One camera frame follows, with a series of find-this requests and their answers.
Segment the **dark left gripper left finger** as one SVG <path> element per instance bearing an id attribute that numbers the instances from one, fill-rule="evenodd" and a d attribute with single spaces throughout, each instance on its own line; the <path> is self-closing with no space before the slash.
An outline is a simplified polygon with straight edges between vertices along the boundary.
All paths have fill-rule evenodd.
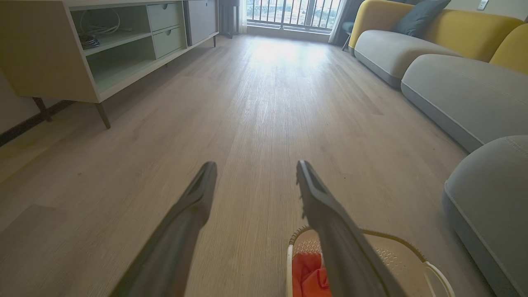
<path id="1" fill-rule="evenodd" d="M 210 217 L 217 164 L 205 162 L 111 292 L 112 297 L 182 297 L 200 230 Z"/>

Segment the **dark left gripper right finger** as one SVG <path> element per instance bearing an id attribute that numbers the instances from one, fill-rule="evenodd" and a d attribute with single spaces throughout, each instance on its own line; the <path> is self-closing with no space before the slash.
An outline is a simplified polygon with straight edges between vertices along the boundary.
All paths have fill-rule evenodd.
<path id="1" fill-rule="evenodd" d="M 302 216 L 318 233 L 334 297 L 405 297 L 396 278 L 306 160 L 297 163 Z"/>

